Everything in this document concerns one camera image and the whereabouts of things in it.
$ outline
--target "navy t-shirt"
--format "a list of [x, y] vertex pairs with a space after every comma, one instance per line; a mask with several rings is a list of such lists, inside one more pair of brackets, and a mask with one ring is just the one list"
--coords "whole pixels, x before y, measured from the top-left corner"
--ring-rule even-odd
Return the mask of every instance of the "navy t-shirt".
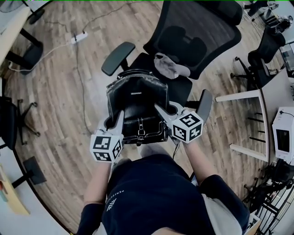
[[106, 204], [84, 207], [77, 234], [92, 235], [102, 222], [108, 235], [151, 235], [166, 227], [186, 235], [215, 235], [202, 193], [219, 199], [246, 230], [248, 209], [220, 176], [196, 187], [171, 157], [153, 155], [114, 170]]

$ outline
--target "mesh chair backrest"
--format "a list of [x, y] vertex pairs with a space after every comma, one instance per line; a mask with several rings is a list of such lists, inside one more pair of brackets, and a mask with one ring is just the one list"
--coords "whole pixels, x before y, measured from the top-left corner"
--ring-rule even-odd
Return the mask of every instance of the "mesh chair backrest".
[[285, 43], [285, 38], [280, 32], [273, 34], [271, 28], [267, 26], [263, 32], [260, 45], [256, 52], [267, 64], [271, 62], [277, 50], [281, 46], [285, 46]]
[[218, 55], [241, 40], [235, 25], [242, 17], [233, 2], [165, 1], [159, 22], [144, 50], [161, 52], [175, 63], [188, 67], [190, 78], [198, 79]]

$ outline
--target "white cable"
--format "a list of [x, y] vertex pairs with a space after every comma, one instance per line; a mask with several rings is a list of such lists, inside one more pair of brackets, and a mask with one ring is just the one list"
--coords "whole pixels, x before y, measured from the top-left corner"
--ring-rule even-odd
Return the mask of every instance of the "white cable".
[[42, 58], [39, 59], [39, 61], [31, 68], [31, 69], [22, 69], [22, 70], [17, 70], [17, 69], [14, 69], [14, 68], [10, 68], [8, 67], [10, 70], [13, 70], [15, 72], [22, 72], [22, 71], [26, 71], [26, 72], [30, 72], [32, 71], [39, 63], [41, 60], [43, 60], [46, 56], [48, 56], [50, 53], [52, 53], [53, 51], [55, 51], [56, 49], [58, 48], [61, 48], [61, 47], [64, 47], [64, 46], [67, 46], [67, 45], [71, 45], [71, 42], [68, 42], [66, 44], [63, 44], [63, 45], [60, 45], [58, 47], [55, 47], [53, 48], [51, 51], [49, 51], [46, 55], [44, 55]]

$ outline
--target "chair seat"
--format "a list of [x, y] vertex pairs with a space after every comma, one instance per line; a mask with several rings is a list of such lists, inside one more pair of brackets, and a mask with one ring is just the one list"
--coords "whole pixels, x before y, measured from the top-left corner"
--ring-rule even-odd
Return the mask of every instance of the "chair seat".
[[169, 79], [161, 75], [154, 66], [154, 58], [146, 53], [141, 53], [131, 64], [130, 69], [145, 69], [151, 71], [155, 77], [168, 85], [170, 101], [177, 102], [183, 107], [190, 95], [193, 83], [186, 77], [179, 76]]

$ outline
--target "black arm sleeve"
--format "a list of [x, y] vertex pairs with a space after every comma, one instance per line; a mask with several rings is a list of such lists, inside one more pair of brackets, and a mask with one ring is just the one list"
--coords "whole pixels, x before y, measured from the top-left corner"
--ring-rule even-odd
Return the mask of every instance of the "black arm sleeve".
[[219, 175], [206, 178], [200, 185], [200, 192], [212, 199], [219, 199], [237, 219], [243, 233], [246, 231], [249, 210]]
[[99, 228], [105, 205], [88, 204], [84, 207], [76, 235], [92, 235]]

